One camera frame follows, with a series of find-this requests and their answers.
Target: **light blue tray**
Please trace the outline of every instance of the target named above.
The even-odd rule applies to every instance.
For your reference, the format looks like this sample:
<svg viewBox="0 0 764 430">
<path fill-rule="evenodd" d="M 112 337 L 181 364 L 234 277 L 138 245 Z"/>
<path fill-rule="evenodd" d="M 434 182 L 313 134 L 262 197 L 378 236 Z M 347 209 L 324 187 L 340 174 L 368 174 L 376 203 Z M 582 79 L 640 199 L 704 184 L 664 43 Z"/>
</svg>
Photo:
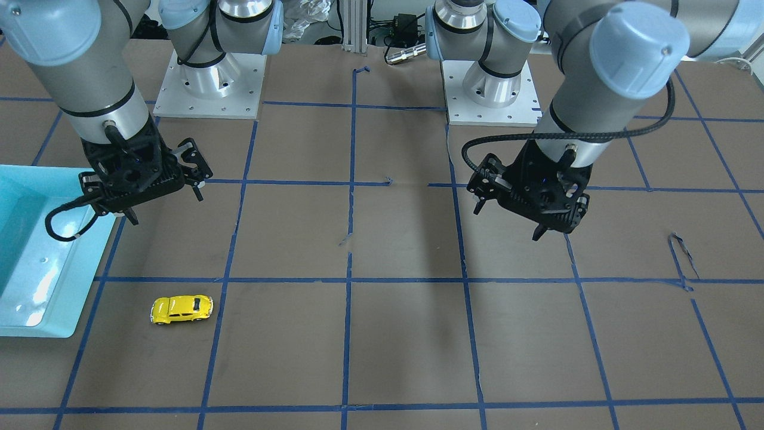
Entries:
<svg viewBox="0 0 764 430">
<path fill-rule="evenodd" d="M 111 214 L 73 242 L 45 231 L 45 216 L 82 195 L 82 168 L 0 165 L 0 336 L 69 337 L 114 226 Z M 53 218 L 71 236 L 90 220 L 80 207 Z"/>
</svg>

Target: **black electrical cable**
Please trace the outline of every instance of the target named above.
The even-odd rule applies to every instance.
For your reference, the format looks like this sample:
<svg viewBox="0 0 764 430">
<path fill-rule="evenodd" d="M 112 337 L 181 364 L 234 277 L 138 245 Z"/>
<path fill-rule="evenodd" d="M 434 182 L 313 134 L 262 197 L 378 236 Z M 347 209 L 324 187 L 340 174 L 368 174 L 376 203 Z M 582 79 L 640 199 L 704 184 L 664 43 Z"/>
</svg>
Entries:
<svg viewBox="0 0 764 430">
<path fill-rule="evenodd" d="M 461 147 L 461 157 L 465 160 L 465 163 L 474 171 L 476 171 L 481 177 L 483 178 L 490 178 L 491 176 L 495 176 L 495 174 L 491 174 L 488 171 L 485 171 L 485 169 L 480 169 L 467 155 L 467 150 L 469 148 L 472 148 L 473 146 L 477 145 L 483 145 L 484 143 L 488 142 L 511 142 L 516 140 L 530 140 L 530 139 L 550 139 L 550 140 L 559 140 L 559 139 L 578 139 L 578 140 L 613 140 L 616 138 L 630 138 L 634 136 L 641 136 L 646 135 L 647 133 L 654 132 L 657 129 L 660 129 L 663 127 L 671 118 L 671 115 L 674 113 L 674 106 L 676 104 L 675 99 L 675 91 L 674 91 L 674 83 L 672 82 L 671 78 L 668 79 L 668 82 L 666 82 L 666 92 L 668 94 L 668 102 L 666 103 L 666 111 L 664 112 L 661 119 L 659 119 L 657 122 L 648 125 L 647 127 L 643 127 L 641 129 L 634 129 L 634 130 L 624 130 L 621 132 L 608 132 L 608 133 L 520 133 L 515 135 L 494 135 L 494 136 L 485 136 L 482 138 L 475 138 L 470 140 L 469 142 L 465 143 L 464 146 Z"/>
<path fill-rule="evenodd" d="M 215 14 L 215 6 L 218 4 L 216 0 L 210 0 L 209 2 L 209 16 L 207 17 L 207 25 L 204 27 L 204 31 L 202 32 L 202 35 L 199 36 L 198 39 L 196 39 L 196 42 L 194 42 L 193 47 L 191 48 L 191 52 L 189 52 L 188 57 L 186 57 L 185 60 L 180 59 L 180 55 L 178 54 L 178 64 L 184 65 L 188 63 L 188 60 L 193 57 L 194 53 L 197 49 L 199 49 L 199 45 L 202 44 L 204 41 L 204 38 L 207 37 L 207 33 L 209 32 L 209 26 L 212 23 L 213 14 Z"/>
<path fill-rule="evenodd" d="M 395 43 L 395 40 L 400 36 L 401 33 L 403 33 L 411 24 L 417 22 L 423 16 L 425 16 L 425 14 L 421 14 L 421 15 L 417 16 L 416 18 L 414 18 L 413 20 L 409 21 L 409 23 L 404 25 L 403 28 L 401 28 L 398 33 L 393 35 L 393 37 L 390 39 L 390 43 L 386 44 L 387 45 L 387 49 L 384 50 L 384 55 L 382 56 L 382 58 L 384 59 L 384 62 L 387 63 L 388 66 L 392 66 L 393 65 L 393 64 L 390 64 L 389 61 L 387 61 L 387 55 L 390 53 L 390 47 L 393 45 L 393 43 Z"/>
<path fill-rule="evenodd" d="M 53 217 L 58 215 L 59 213 L 66 212 L 67 210 L 72 210 L 77 207 L 83 207 L 87 206 L 91 203 L 94 203 L 101 199 L 102 193 L 100 190 L 95 190 L 90 192 L 89 194 L 86 194 L 84 196 L 80 196 L 69 203 L 64 203 L 61 206 L 57 207 L 56 209 L 53 209 L 48 215 L 45 216 L 45 231 L 47 231 L 48 235 L 55 240 L 58 240 L 59 242 L 71 242 L 81 235 L 85 234 L 88 230 L 90 230 L 90 227 L 93 226 L 93 224 L 96 223 L 96 220 L 98 219 L 98 214 L 94 214 L 93 218 L 88 221 L 87 224 L 74 236 L 64 237 L 57 234 L 55 231 L 53 231 Z"/>
<path fill-rule="evenodd" d="M 342 33 L 342 43 L 345 42 L 345 26 L 342 23 L 342 13 L 339 11 L 339 0 L 337 0 L 337 18 L 339 18 L 339 32 Z"/>
</svg>

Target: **blue tape line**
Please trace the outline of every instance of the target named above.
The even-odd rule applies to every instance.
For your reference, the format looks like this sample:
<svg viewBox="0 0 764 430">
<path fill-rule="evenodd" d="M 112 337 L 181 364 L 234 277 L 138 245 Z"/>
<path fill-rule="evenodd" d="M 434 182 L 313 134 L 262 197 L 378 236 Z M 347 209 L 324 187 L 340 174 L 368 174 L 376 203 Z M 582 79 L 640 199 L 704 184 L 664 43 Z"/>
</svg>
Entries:
<svg viewBox="0 0 764 430">
<path fill-rule="evenodd" d="M 220 289 L 220 300 L 218 300 L 218 317 L 215 321 L 215 334 L 212 337 L 212 348 L 209 353 L 209 364 L 207 366 L 207 376 L 204 382 L 204 391 L 202 392 L 202 410 L 199 413 L 199 421 L 196 424 L 198 430 L 204 429 L 204 420 L 206 416 L 205 410 L 209 403 L 209 391 L 212 388 L 212 375 L 215 372 L 215 362 L 218 356 L 218 345 L 220 342 L 220 330 L 223 324 L 223 314 L 225 313 L 225 299 L 228 296 L 228 283 L 231 277 L 231 266 L 234 261 L 234 254 L 236 250 L 236 239 L 238 238 L 238 229 L 241 225 L 241 212 L 244 210 L 244 197 L 247 193 L 247 182 L 244 179 L 249 174 L 250 164 L 252 162 L 252 153 L 254 152 L 254 140 L 257 135 L 257 121 L 252 124 L 252 133 L 249 141 L 249 149 L 247 150 L 246 164 L 244 165 L 244 173 L 241 177 L 241 191 L 239 194 L 239 208 L 236 214 L 236 227 L 231 235 L 231 244 L 228 246 L 228 258 L 225 261 L 225 271 L 223 274 L 223 285 Z"/>
<path fill-rule="evenodd" d="M 661 119 L 660 116 L 636 115 L 634 119 Z M 701 118 L 691 116 L 672 116 L 672 121 L 701 121 Z M 703 121 L 710 122 L 764 122 L 764 119 L 743 119 L 743 118 L 702 118 Z"/>
<path fill-rule="evenodd" d="M 108 275 L 108 271 L 111 270 L 112 268 L 114 255 L 117 253 L 117 246 L 119 245 L 119 240 L 122 238 L 122 231 L 125 229 L 125 220 L 126 219 L 123 217 L 119 221 L 119 226 L 117 227 L 117 233 L 114 236 L 114 242 L 112 244 L 112 248 L 108 252 L 108 258 L 106 259 L 106 264 L 104 265 L 104 269 L 103 269 L 104 276 Z M 53 430 L 59 430 L 61 428 L 61 420 L 63 419 L 63 412 L 66 406 L 69 404 L 69 398 L 72 395 L 74 380 L 77 378 L 77 373 L 79 372 L 79 365 L 83 361 L 83 354 L 85 353 L 85 348 L 87 347 L 88 339 L 90 338 L 90 331 L 92 329 L 93 321 L 96 319 L 96 312 L 98 311 L 98 305 L 101 302 L 101 296 L 103 294 L 103 289 L 105 285 L 106 285 L 106 281 L 102 280 L 101 282 L 99 282 L 98 289 L 95 291 L 93 304 L 92 304 L 92 307 L 90 308 L 90 315 L 88 315 L 88 321 L 85 323 L 83 338 L 82 340 L 79 341 L 79 348 L 77 349 L 77 355 L 74 358 L 74 364 L 72 365 L 72 372 L 69 374 L 69 380 L 66 382 L 66 389 L 63 391 L 61 406 L 58 410 L 58 413 L 56 414 L 56 421 L 53 424 Z"/>
<path fill-rule="evenodd" d="M 350 182 L 350 181 L 285 181 L 285 180 L 270 180 L 270 179 L 247 179 L 243 181 L 241 179 L 216 179 L 211 178 L 205 180 L 210 184 L 241 184 L 246 182 L 247 184 L 257 185 L 315 185 L 315 186 L 330 186 L 338 187 L 354 185 L 355 187 L 389 187 L 392 181 L 385 182 Z"/>
<path fill-rule="evenodd" d="M 698 284 L 764 285 L 764 279 L 690 279 L 689 281 Z"/>
<path fill-rule="evenodd" d="M 56 114 L 56 118 L 53 120 L 53 125 L 50 126 L 50 130 L 48 130 L 48 134 L 45 136 L 45 140 L 43 140 L 43 144 L 40 147 L 40 151 L 37 152 L 37 155 L 34 156 L 34 161 L 32 161 L 32 165 L 36 166 L 40 163 L 40 159 L 43 157 L 43 152 L 45 152 L 45 148 L 47 148 L 47 144 L 50 142 L 50 138 L 53 137 L 53 133 L 56 131 L 56 127 L 58 126 L 58 122 L 61 120 L 61 111 L 59 110 Z"/>
<path fill-rule="evenodd" d="M 348 391 L 350 386 L 350 316 L 353 278 L 353 254 L 348 252 L 348 280 L 345 282 L 345 337 L 342 343 L 342 417 L 340 428 L 348 428 Z"/>
<path fill-rule="evenodd" d="M 264 105 L 276 105 L 276 106 L 312 106 L 312 107 L 342 107 L 349 108 L 352 104 L 348 103 L 313 103 L 313 102 L 271 102 L 264 101 Z"/>
<path fill-rule="evenodd" d="M 445 125 L 445 140 L 448 141 L 448 124 Z M 475 328 L 474 319 L 472 317 L 472 297 L 470 295 L 470 282 L 467 272 L 467 254 L 465 252 L 465 237 L 464 231 L 461 228 L 461 211 L 459 210 L 459 196 L 456 190 L 456 172 L 454 164 L 451 162 L 451 158 L 448 158 L 448 169 L 451 174 L 451 193 L 454 200 L 454 215 L 456 221 L 456 236 L 459 244 L 459 260 L 461 263 L 461 281 L 465 290 L 465 310 L 467 313 L 467 329 L 470 336 L 470 350 L 472 353 L 472 370 L 475 378 L 475 390 L 477 392 L 477 403 L 483 405 L 485 399 L 483 397 L 483 387 L 480 384 L 480 360 L 478 358 L 478 343 L 475 340 Z M 481 429 L 488 429 L 488 421 L 485 415 L 485 408 L 480 407 L 480 422 Z"/>
<path fill-rule="evenodd" d="M 764 397 L 736 397 L 738 403 L 764 403 Z"/>
<path fill-rule="evenodd" d="M 721 382 L 724 384 L 724 389 L 727 391 L 727 397 L 732 404 L 733 411 L 735 411 L 735 416 L 737 417 L 737 423 L 740 425 L 740 430 L 746 430 L 746 423 L 743 422 L 743 416 L 740 414 L 740 408 L 737 407 L 737 401 L 735 400 L 735 396 L 732 394 L 732 388 L 730 388 L 730 383 L 727 381 L 727 376 L 724 374 L 724 369 L 722 369 L 719 355 L 717 354 L 716 348 L 714 347 L 714 342 L 711 340 L 711 336 L 708 334 L 708 329 L 706 328 L 706 323 L 703 321 L 703 315 L 701 315 L 701 310 L 698 307 L 698 303 L 694 298 L 690 301 L 692 302 L 692 308 L 695 310 L 695 316 L 698 317 L 698 323 L 701 325 L 703 337 L 706 338 L 708 349 L 711 351 L 711 356 L 714 358 L 714 364 L 716 364 L 717 370 L 719 371 Z"/>
<path fill-rule="evenodd" d="M 66 408 L 66 415 L 82 414 L 184 414 L 199 413 L 199 408 L 195 406 L 170 406 L 170 407 L 151 407 L 151 406 L 131 406 L 131 407 L 105 407 L 105 408 Z"/>
<path fill-rule="evenodd" d="M 644 181 L 645 183 L 645 188 L 649 190 L 650 182 L 647 181 L 647 174 L 645 173 L 645 168 L 642 166 L 642 162 L 639 160 L 639 155 L 636 153 L 636 146 L 634 146 L 634 141 L 630 137 L 627 137 L 626 140 L 629 142 L 631 153 L 634 155 L 634 161 L 636 161 L 636 166 L 639 169 L 639 174 L 642 175 L 642 181 Z"/>
<path fill-rule="evenodd" d="M 60 408 L 0 408 L 0 415 L 52 415 Z"/>
<path fill-rule="evenodd" d="M 570 237 L 567 234 L 565 234 L 565 244 L 568 247 L 568 255 L 571 259 L 573 276 L 575 277 L 576 285 L 578 286 L 578 295 L 581 298 L 581 306 L 584 308 L 586 325 L 589 327 L 591 346 L 594 348 L 594 356 L 597 358 L 597 367 L 600 370 L 600 378 L 602 378 L 602 386 L 605 391 L 605 399 L 607 399 L 607 408 L 610 410 L 610 419 L 613 421 L 613 430 L 619 430 L 620 427 L 618 425 L 618 417 L 616 416 L 616 409 L 613 405 L 613 396 L 610 393 L 610 384 L 607 382 L 607 374 L 605 373 L 605 363 L 602 360 L 602 354 L 600 353 L 600 346 L 597 342 L 597 334 L 594 332 L 594 322 L 591 320 L 589 304 L 586 301 L 586 294 L 584 293 L 584 284 L 581 282 L 581 276 L 578 274 L 578 266 L 576 265 L 575 255 L 573 253 L 573 245 L 571 244 Z"/>
<path fill-rule="evenodd" d="M 355 73 L 360 73 L 363 71 L 371 71 L 371 70 L 365 70 L 364 67 L 361 69 L 354 70 Z M 276 102 L 276 101 L 270 101 L 266 100 L 263 101 L 264 105 L 276 105 L 276 106 L 311 106 L 311 107 L 332 107 L 332 108 L 352 108 L 356 107 L 358 109 L 386 109 L 386 110 L 432 110 L 436 112 L 446 112 L 447 109 L 445 107 L 441 106 L 385 106 L 385 105 L 361 105 L 356 103 L 356 99 L 353 99 L 353 103 L 314 103 L 314 102 Z"/>
<path fill-rule="evenodd" d="M 764 230 L 762 230 L 761 224 L 759 224 L 759 220 L 756 219 L 756 215 L 753 213 L 753 210 L 751 210 L 751 206 L 748 204 L 748 200 L 746 199 L 746 196 L 742 192 L 740 192 L 740 186 L 738 185 L 737 180 L 735 179 L 735 175 L 732 174 L 732 170 L 730 169 L 730 166 L 727 164 L 727 160 L 724 159 L 724 156 L 722 155 L 721 150 L 719 149 L 719 145 L 717 145 L 716 143 L 716 139 L 714 139 L 714 137 L 712 136 L 711 131 L 708 128 L 708 124 L 706 123 L 705 119 L 701 115 L 701 111 L 698 109 L 698 106 L 695 105 L 695 101 L 692 99 L 692 96 L 690 95 L 690 90 L 688 90 L 687 85 L 685 85 L 685 82 L 681 78 L 679 71 L 674 70 L 674 73 L 676 74 L 676 77 L 679 80 L 681 87 L 685 90 L 687 97 L 690 99 L 690 104 L 692 105 L 692 109 L 694 109 L 695 113 L 698 114 L 698 118 L 701 120 L 703 129 L 705 130 L 706 135 L 708 135 L 708 139 L 711 140 L 711 144 L 714 146 L 714 150 L 716 151 L 717 156 L 719 157 L 719 160 L 721 161 L 721 164 L 724 166 L 724 170 L 727 171 L 727 174 L 730 176 L 732 185 L 735 187 L 736 190 L 738 190 L 740 199 L 743 201 L 743 205 L 746 207 L 746 210 L 748 210 L 748 215 L 751 217 L 753 224 L 756 226 L 756 229 L 759 231 L 759 236 L 761 236 L 761 238 L 764 239 Z"/>
<path fill-rule="evenodd" d="M 221 282 L 223 278 L 181 278 L 181 277 L 163 277 L 163 276 L 95 276 L 93 281 L 100 282 Z M 283 284 L 283 283 L 315 283 L 324 282 L 331 284 L 345 283 L 346 278 L 228 278 L 228 283 L 249 283 L 249 284 Z M 463 278 L 353 278 L 355 283 L 396 283 L 396 284 L 455 284 L 464 281 Z M 468 278 L 470 283 L 500 283 L 500 284 L 565 284 L 574 283 L 576 278 Z M 664 284 L 679 286 L 679 280 L 671 278 L 628 278 L 628 277 L 580 277 L 579 281 L 583 283 L 636 283 L 645 284 L 650 282 L 661 282 Z M 688 281 L 698 284 L 744 284 L 744 285 L 764 285 L 764 279 L 688 279 Z"/>
<path fill-rule="evenodd" d="M 437 106 L 382 106 L 382 105 L 356 105 L 359 109 L 385 109 L 385 110 L 432 110 L 435 112 L 446 112 L 445 107 Z"/>
<path fill-rule="evenodd" d="M 2 102 L 52 102 L 53 99 L 41 98 L 41 97 L 3 97 L 0 96 Z"/>
<path fill-rule="evenodd" d="M 96 276 L 94 280 L 106 280 L 107 282 L 151 282 L 151 283 L 207 283 L 221 282 L 222 278 L 177 278 L 173 276 Z"/>
<path fill-rule="evenodd" d="M 738 404 L 763 404 L 764 397 L 736 397 Z M 592 408 L 614 406 L 666 406 L 666 405 L 729 405 L 729 397 L 699 397 L 677 399 L 622 399 L 613 400 L 570 400 L 552 402 L 460 402 L 460 403 L 379 403 L 364 405 L 272 405 L 272 406 L 208 406 L 206 413 L 237 412 L 349 412 L 366 411 L 406 411 L 406 410 L 475 410 L 485 409 L 552 409 L 552 408 Z M 64 415 L 78 414 L 177 414 L 199 413 L 200 406 L 111 406 L 111 407 L 67 407 Z M 0 408 L 0 415 L 52 415 L 61 408 Z"/>
</svg>

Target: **metal mounting plate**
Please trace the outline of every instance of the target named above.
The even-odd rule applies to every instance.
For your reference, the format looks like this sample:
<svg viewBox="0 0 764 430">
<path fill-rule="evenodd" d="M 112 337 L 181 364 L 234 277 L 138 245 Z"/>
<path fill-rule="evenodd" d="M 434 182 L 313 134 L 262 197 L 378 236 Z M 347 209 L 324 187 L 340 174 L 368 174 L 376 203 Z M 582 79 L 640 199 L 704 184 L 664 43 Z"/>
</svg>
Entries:
<svg viewBox="0 0 764 430">
<path fill-rule="evenodd" d="M 473 102 L 461 82 L 474 61 L 446 60 L 442 62 L 448 123 L 453 125 L 498 125 L 505 127 L 535 127 L 541 118 L 541 106 L 528 63 L 523 66 L 520 93 L 514 103 L 505 108 L 489 108 Z"/>
<path fill-rule="evenodd" d="M 229 55 L 233 55 L 244 70 L 246 85 L 240 87 L 241 91 L 222 99 L 199 99 L 183 87 L 177 55 L 173 52 L 154 105 L 154 115 L 173 118 L 257 119 L 267 56 Z"/>
</svg>

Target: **metal cylinder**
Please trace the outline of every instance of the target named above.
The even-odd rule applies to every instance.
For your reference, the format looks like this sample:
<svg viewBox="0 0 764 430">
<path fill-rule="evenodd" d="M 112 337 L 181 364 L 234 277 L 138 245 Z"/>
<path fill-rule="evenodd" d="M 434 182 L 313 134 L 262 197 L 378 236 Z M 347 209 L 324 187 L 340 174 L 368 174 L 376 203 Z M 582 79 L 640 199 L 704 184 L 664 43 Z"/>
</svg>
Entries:
<svg viewBox="0 0 764 430">
<path fill-rule="evenodd" d="M 188 24 L 167 31 L 178 58 L 190 64 L 209 64 L 220 59 L 222 52 L 215 47 L 212 32 L 206 30 L 208 23 L 209 6 Z M 204 38 L 194 50 L 196 42 L 203 35 Z"/>
<path fill-rule="evenodd" d="M 481 26 L 487 15 L 487 7 L 483 2 L 459 2 L 458 0 L 456 2 L 436 0 L 434 11 L 435 16 L 443 24 L 460 31 Z"/>
<path fill-rule="evenodd" d="M 218 10 L 216 18 L 217 36 L 223 51 L 242 54 L 263 52 L 265 40 L 270 30 L 271 10 L 257 15 L 256 20 L 249 19 L 247 21 L 231 19 Z"/>
<path fill-rule="evenodd" d="M 219 0 L 218 8 L 234 18 L 252 18 L 268 10 L 274 0 Z"/>
<path fill-rule="evenodd" d="M 706 51 L 727 27 L 738 0 L 646 0 L 672 12 L 690 34 L 688 57 L 697 57 Z"/>
<path fill-rule="evenodd" d="M 102 145 L 109 145 L 110 143 L 103 131 L 104 122 L 112 121 L 125 138 L 131 138 L 140 132 L 149 117 L 146 102 L 138 88 L 134 89 L 131 97 L 124 105 L 111 112 L 97 116 L 75 116 L 66 112 L 64 115 L 71 122 L 79 137 L 88 142 Z"/>
<path fill-rule="evenodd" d="M 563 63 L 568 71 L 565 81 L 536 126 L 536 132 L 618 132 L 645 105 L 646 99 L 620 96 L 599 78 L 589 56 L 589 40 L 593 32 L 594 27 L 589 26 L 570 42 Z M 537 143 L 553 161 L 560 159 L 568 145 L 575 145 L 574 168 L 593 164 L 609 145 L 609 141 L 573 139 L 540 139 Z"/>
<path fill-rule="evenodd" d="M 520 75 L 501 78 L 485 70 L 475 61 L 467 70 L 461 85 L 467 96 L 475 103 L 489 108 L 503 108 L 511 105 L 520 92 Z"/>
<path fill-rule="evenodd" d="M 102 24 L 92 46 L 80 57 L 60 66 L 29 64 L 56 104 L 72 112 L 94 112 L 115 105 L 133 86 L 121 51 L 129 26 L 114 2 L 103 1 Z"/>
<path fill-rule="evenodd" d="M 241 66 L 230 54 L 209 67 L 180 66 L 180 76 L 186 91 L 200 99 L 221 99 L 242 83 Z"/>
</svg>

